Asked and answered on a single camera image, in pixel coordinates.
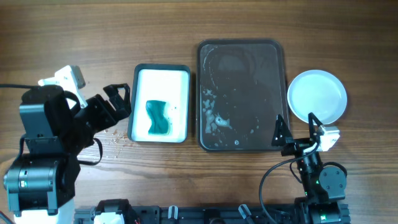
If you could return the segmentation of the green yellow sponge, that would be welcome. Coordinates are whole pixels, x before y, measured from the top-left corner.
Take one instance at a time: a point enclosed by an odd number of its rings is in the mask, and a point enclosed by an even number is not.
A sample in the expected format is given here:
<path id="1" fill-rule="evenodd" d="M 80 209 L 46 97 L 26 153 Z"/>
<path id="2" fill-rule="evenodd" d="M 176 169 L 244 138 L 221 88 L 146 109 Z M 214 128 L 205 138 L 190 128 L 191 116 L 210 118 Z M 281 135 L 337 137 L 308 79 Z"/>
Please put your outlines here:
<path id="1" fill-rule="evenodd" d="M 159 100 L 146 102 L 146 112 L 151 121 L 148 133 L 151 135 L 168 135 L 170 132 L 169 119 L 165 116 L 167 103 Z"/>

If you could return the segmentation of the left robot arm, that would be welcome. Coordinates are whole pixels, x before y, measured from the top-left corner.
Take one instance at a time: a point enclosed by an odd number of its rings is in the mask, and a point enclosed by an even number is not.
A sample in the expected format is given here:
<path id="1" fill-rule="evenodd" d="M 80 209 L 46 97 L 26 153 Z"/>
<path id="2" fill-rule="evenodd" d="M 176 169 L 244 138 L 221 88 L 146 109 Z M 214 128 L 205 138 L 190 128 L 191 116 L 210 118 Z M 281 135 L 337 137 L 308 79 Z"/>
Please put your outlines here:
<path id="1" fill-rule="evenodd" d="M 25 134 L 19 153 L 4 175 L 9 211 L 15 221 L 71 222 L 75 181 L 82 165 L 78 159 L 94 144 L 95 134 L 116 125 L 131 114 L 130 87 L 126 83 L 103 88 L 108 96 L 88 99 L 82 108 L 76 94 L 58 85 L 26 86 L 19 107 Z"/>

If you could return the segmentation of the white plate blue streak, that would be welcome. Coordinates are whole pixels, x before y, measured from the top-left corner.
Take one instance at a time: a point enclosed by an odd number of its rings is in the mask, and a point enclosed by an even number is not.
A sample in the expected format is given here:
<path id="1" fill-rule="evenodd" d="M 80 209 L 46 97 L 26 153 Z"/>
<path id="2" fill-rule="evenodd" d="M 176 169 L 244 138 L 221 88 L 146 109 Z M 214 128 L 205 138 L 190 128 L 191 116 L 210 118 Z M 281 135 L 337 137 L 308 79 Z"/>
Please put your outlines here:
<path id="1" fill-rule="evenodd" d="M 322 123 L 331 124 L 345 112 L 348 95 L 342 82 L 324 70 L 307 70 L 296 76 L 287 90 L 290 110 L 308 122 L 313 113 Z"/>

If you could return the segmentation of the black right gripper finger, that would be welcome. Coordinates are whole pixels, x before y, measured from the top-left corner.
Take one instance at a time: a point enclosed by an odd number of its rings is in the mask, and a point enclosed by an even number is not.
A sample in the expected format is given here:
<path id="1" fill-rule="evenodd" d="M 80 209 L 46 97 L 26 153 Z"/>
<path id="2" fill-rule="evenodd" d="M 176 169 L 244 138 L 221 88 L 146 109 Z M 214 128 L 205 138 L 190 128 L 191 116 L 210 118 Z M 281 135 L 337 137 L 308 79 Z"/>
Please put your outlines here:
<path id="1" fill-rule="evenodd" d="M 308 127 L 311 140 L 318 140 L 321 135 L 320 126 L 323 123 L 313 114 L 308 114 Z"/>
<path id="2" fill-rule="evenodd" d="M 272 137 L 272 146 L 284 146 L 293 143 L 294 139 L 283 117 L 278 114 L 275 121 L 275 130 Z"/>

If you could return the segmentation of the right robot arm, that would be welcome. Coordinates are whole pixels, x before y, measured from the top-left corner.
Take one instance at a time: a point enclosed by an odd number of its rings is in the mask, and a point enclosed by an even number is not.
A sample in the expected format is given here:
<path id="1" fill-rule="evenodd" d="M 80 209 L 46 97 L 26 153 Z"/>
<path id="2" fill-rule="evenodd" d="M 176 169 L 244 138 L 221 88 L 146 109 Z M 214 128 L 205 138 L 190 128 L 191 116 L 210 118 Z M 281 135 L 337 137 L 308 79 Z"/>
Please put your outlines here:
<path id="1" fill-rule="evenodd" d="M 282 148 L 282 156 L 292 156 L 297 176 L 305 196 L 296 198 L 295 216 L 298 223 L 350 223 L 348 206 L 340 204 L 346 198 L 348 172 L 337 162 L 323 162 L 321 152 L 327 152 L 340 138 L 336 126 L 323 124 L 313 113 L 308 114 L 309 137 L 295 139 L 278 115 L 272 139 L 273 146 Z"/>

